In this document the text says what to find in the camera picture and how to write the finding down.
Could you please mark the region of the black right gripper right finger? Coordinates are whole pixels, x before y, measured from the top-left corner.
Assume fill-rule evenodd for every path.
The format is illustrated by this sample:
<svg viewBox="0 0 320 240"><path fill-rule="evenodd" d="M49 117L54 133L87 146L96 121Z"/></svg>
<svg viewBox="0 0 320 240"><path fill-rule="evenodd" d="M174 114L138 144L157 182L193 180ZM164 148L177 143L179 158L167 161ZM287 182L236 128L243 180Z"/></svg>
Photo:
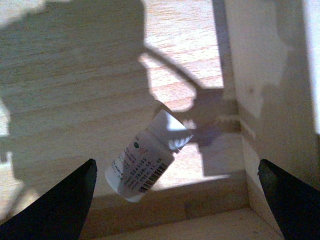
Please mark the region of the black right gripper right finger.
<svg viewBox="0 0 320 240"><path fill-rule="evenodd" d="M270 210L286 240L320 238L320 192L267 159L257 173Z"/></svg>

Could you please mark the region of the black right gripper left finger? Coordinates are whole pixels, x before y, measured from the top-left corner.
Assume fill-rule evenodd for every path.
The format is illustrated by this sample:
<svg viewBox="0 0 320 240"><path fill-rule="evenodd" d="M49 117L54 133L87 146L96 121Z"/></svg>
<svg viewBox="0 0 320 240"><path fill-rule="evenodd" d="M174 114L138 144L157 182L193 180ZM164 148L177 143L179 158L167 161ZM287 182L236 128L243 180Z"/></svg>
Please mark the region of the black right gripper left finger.
<svg viewBox="0 0 320 240"><path fill-rule="evenodd" d="M2 240L78 240L97 180L89 159L39 199L0 226Z"/></svg>

